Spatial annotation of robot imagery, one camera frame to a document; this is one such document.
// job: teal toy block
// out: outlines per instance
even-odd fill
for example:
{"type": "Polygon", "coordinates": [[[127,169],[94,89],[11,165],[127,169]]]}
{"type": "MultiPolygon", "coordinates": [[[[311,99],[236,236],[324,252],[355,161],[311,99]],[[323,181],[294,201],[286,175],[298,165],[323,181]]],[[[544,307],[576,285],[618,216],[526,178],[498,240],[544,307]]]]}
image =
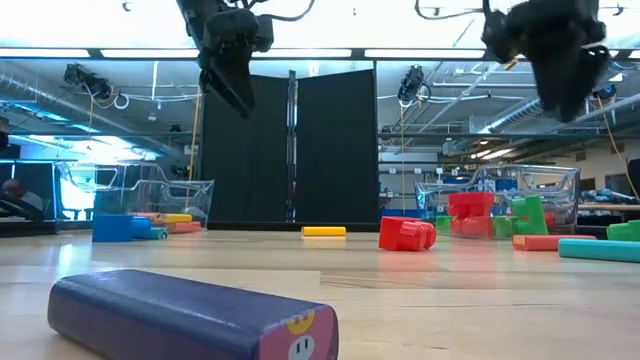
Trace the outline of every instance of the teal toy block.
{"type": "Polygon", "coordinates": [[[558,254],[564,258],[640,263],[640,242],[560,239],[558,254]]]}
{"type": "Polygon", "coordinates": [[[616,241],[640,241],[640,220],[607,227],[607,238],[616,241]]]}
{"type": "Polygon", "coordinates": [[[513,225],[515,218],[512,216],[493,217],[493,235],[496,239],[510,239],[513,237],[513,225]]]}
{"type": "Polygon", "coordinates": [[[436,232],[438,234],[451,234],[452,216],[436,216],[436,232]]]}
{"type": "Polygon", "coordinates": [[[515,235],[549,235],[540,196],[513,200],[511,210],[518,218],[513,224],[515,235]]]}

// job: clear plastic bin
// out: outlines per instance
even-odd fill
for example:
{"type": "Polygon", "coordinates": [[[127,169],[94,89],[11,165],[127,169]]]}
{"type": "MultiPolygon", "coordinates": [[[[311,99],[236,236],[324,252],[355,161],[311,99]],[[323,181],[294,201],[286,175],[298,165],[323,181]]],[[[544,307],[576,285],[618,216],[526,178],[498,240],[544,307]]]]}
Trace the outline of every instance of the clear plastic bin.
{"type": "Polygon", "coordinates": [[[155,163],[60,162],[63,209],[61,213],[82,211],[93,214],[162,213],[190,214],[206,226],[213,197],[213,181],[169,181],[155,163]],[[65,191],[72,196],[65,196],[65,191]],[[84,196],[84,209],[64,203],[84,196]]]}
{"type": "Polygon", "coordinates": [[[540,196],[545,212],[553,214],[549,232],[573,234],[577,225],[580,169],[535,165],[484,165],[466,184],[416,182],[416,203],[420,218],[435,222],[447,216],[450,194],[485,191],[495,193],[491,216],[510,213],[511,201],[540,196]]]}

